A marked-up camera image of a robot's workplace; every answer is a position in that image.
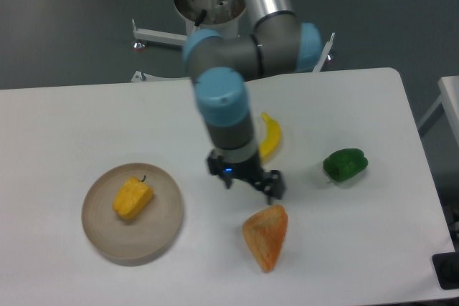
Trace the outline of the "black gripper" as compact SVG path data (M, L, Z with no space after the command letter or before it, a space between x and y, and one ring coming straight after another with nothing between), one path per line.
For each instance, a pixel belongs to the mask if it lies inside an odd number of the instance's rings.
M233 179L244 181L265 195L268 206L274 200L281 200L286 190L282 173L279 170L264 171L257 151L245 161L230 163L212 150L207 157L207 166L209 173L218 176L226 189L231 188Z

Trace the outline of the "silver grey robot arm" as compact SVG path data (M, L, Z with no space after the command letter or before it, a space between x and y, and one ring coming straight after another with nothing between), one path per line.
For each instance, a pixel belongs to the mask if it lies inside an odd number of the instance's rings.
M279 200L285 183L280 171L262 167L245 81L312 70L321 56L321 35L314 24L297 19L290 0L242 0L252 34L226 38L207 20L217 6L228 9L234 2L188 0L197 19L182 61L213 145L209 172L226 187L237 179Z

